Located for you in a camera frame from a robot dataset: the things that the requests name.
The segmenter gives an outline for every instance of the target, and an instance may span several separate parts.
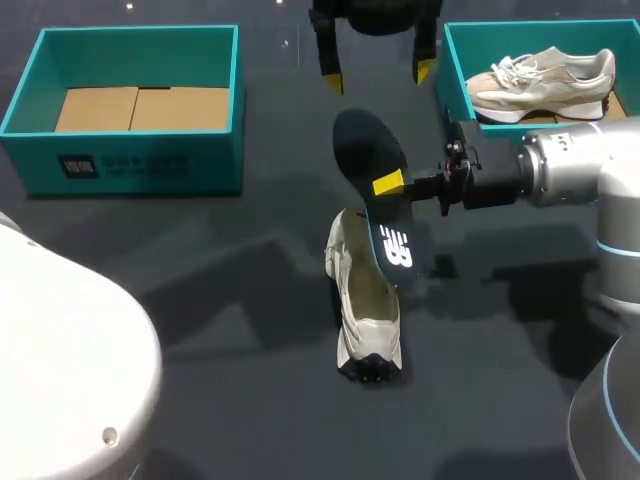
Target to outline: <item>white robot body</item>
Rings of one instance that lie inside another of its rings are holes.
[[[576,393],[567,436],[581,480],[640,479],[640,118],[529,132],[536,206],[597,200],[602,302],[629,330]]]
[[[162,379],[149,317],[4,216],[0,250],[0,478],[129,479]]]

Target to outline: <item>logo on box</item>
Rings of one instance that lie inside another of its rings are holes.
[[[67,178],[98,178],[91,155],[60,155],[58,161]]]

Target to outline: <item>teal shoe box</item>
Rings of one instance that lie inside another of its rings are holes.
[[[238,35],[235,25],[42,30],[0,126],[27,192],[239,195],[245,85]],[[226,128],[56,131],[68,90],[132,86],[228,89]]]
[[[441,114],[451,120],[475,120],[466,79],[490,71],[506,56],[516,58],[555,46],[569,55],[595,55],[609,48],[616,56],[615,95],[627,116],[640,115],[640,28],[635,20],[448,23],[436,77]],[[567,123],[482,125],[488,137],[516,144],[529,130]]]

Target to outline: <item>shoe tongue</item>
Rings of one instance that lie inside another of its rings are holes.
[[[550,47],[546,50],[531,55],[529,58],[522,62],[522,65],[526,67],[536,67],[538,70],[548,70],[553,66],[557,66],[561,63],[562,52],[556,47]]]

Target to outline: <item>shoe box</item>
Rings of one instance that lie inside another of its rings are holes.
[[[238,195],[237,26],[42,30],[0,142],[31,195]]]
[[[616,56],[616,82],[603,121],[640,115],[640,27],[633,19],[464,22],[448,23],[438,72],[436,96],[441,113],[453,121],[476,119],[466,79],[490,69],[509,56],[517,58],[555,46],[569,55],[595,55],[609,48]],[[507,137],[516,144],[529,130],[557,128],[579,121],[552,114],[533,114],[514,125],[485,125],[490,137]]]

